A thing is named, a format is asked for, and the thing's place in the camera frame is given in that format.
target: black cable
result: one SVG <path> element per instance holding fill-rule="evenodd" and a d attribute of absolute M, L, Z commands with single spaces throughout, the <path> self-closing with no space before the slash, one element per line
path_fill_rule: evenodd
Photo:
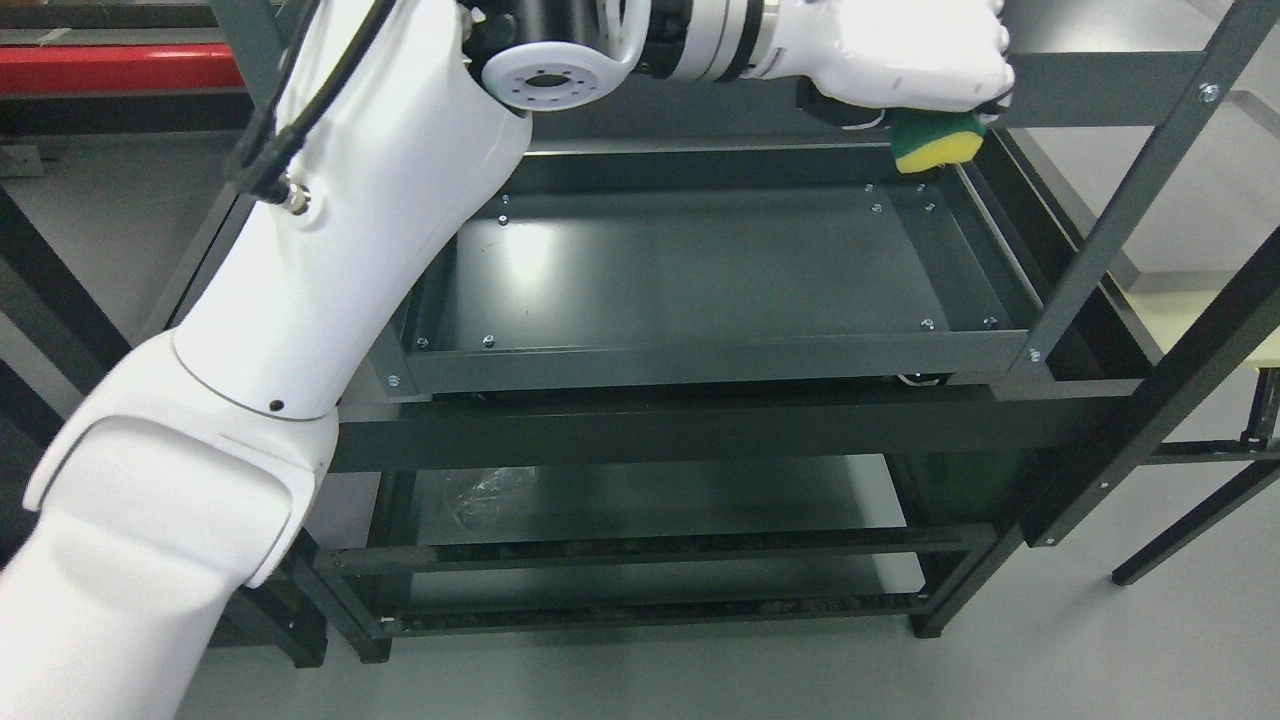
<path fill-rule="evenodd" d="M 333 72 L 329 73 L 320 90 L 316 91 L 302 111 L 298 113 L 298 117 L 282 128 L 275 137 L 265 142 L 265 146 L 261 146 L 261 150 L 255 154 L 251 163 L 247 165 L 242 163 L 242 170 L 237 177 L 237 190 L 273 204 L 280 204 L 288 199 L 289 188 L 284 179 L 285 169 L 288 169 L 289 163 L 298 151 L 302 150 L 307 133 L 315 128 L 324 113 L 338 99 L 351 76 L 355 74 L 356 68 L 364 60 L 365 54 L 374 44 L 394 6 L 396 0 L 374 0 L 364 22 L 360 23 L 360 27 L 352 36 L 351 44 L 347 45 L 347 49 L 334 65 Z M 288 68 L 291 72 L 292 61 L 296 61 L 296 56 L 291 60 L 291 67 Z M 288 78 L 283 77 L 282 72 L 282 85 L 276 88 L 276 97 L 273 105 L 279 102 L 287 81 Z M 274 119 L 274 106 L 270 114 Z"/>
<path fill-rule="evenodd" d="M 289 45 L 284 49 L 284 54 L 280 58 L 280 74 L 276 78 L 275 88 L 271 91 L 271 99 L 265 105 L 253 109 L 253 115 L 250 118 L 244 133 L 236 141 L 236 147 L 227 159 L 227 178 L 237 183 L 237 186 L 241 183 L 241 174 L 244 168 L 250 167 L 253 159 L 262 152 L 262 146 L 266 145 L 271 133 L 275 132 L 275 110 L 280 104 L 280 97 L 284 96 L 285 86 L 289 85 L 289 78 L 293 76 L 293 67 L 298 61 L 302 42 L 306 40 L 307 29 L 311 27 L 311 20 L 315 18 L 316 8 L 319 6 L 320 0 L 308 0 L 306 3 L 302 15 L 298 18 L 297 24 L 293 26 Z"/>

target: metal shelving unit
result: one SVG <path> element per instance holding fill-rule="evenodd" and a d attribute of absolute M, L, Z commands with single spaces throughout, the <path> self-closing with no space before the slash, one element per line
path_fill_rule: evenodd
<path fill-rule="evenodd" d="M 788 83 L 636 79 L 539 118 L 534 152 L 371 352 L 385 397 L 344 398 L 333 470 L 383 473 L 379 511 L 367 548 L 301 541 L 298 597 L 365 661 L 397 637 L 549 626 L 906 614 L 938 635 L 1024 532 L 1060 541 L 1275 325 L 1228 295 L 1198 350 L 1156 364 L 1106 277 L 1280 17 L 1280 0 L 1239 0 L 1207 44 L 1170 44 L 1149 27 L 1170 6 L 1009 3 L 1005 127 L 1155 127 L 1088 236 L 1006 133 L 973 164 L 904 181 L 882 137 L 814 124 Z M 261 42 L 225 29 L 233 47 Z M 6 111 L 29 127 L 45 110 Z M 214 209 L 211 258 L 238 232 L 232 202 Z M 1254 293 L 1276 275 L 1260 258 Z M 1121 445 L 1102 432 L 1117 421 Z M 904 527 L 419 546 L 406 515 L 421 470 L 864 454 L 884 456 Z M 474 612 L 401 592 L 421 573 L 873 552 L 918 553 L 924 587 Z"/>

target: gray floor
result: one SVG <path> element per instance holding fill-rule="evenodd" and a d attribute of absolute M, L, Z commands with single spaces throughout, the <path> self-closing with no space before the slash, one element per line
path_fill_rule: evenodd
<path fill-rule="evenodd" d="M 1231 437 L 1243 370 L 1176 433 Z M 1062 546 L 1020 550 L 937 641 L 900 619 L 398 641 L 319 670 L 210 651 L 183 719 L 1276 717 L 1280 489 L 1137 585 L 1110 570 L 1228 466 L 1140 470 Z"/>

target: dark gray metal frame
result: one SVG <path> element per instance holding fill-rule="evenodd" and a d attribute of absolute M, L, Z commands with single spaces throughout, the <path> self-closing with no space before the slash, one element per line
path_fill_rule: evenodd
<path fill-rule="evenodd" d="M 408 542 L 407 515 L 415 473 L 387 473 L 365 548 L 321 551 L 316 574 L 342 602 L 353 624 L 337 625 L 366 662 L 387 659 L 385 643 L 399 637 L 442 633 L 602 628 L 864 615 L 910 615 L 928 619 L 987 555 L 989 525 L 870 528 L 810 532 L 736 533 L 445 546 L 385 544 Z M 914 552 L 929 562 L 925 585 L 913 593 L 824 597 L 735 598 L 698 602 L 643 602 L 611 606 L 521 607 L 518 610 L 439 611 L 407 605 L 410 575 L 527 568 L 589 568 L 658 562 L 714 562 L 764 557 L 858 556 Z M 360 578 L 361 593 L 349 580 Z"/>

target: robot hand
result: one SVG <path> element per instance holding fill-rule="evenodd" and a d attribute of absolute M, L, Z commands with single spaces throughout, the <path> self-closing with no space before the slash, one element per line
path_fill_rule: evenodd
<path fill-rule="evenodd" d="M 808 76 L 864 108 L 969 111 L 1009 92 L 1004 0 L 783 0 L 753 77 Z"/>
<path fill-rule="evenodd" d="M 640 72 L 809 77 L 859 108 L 966 113 L 1014 85 L 1004 0 L 685 0 L 655 5 Z"/>

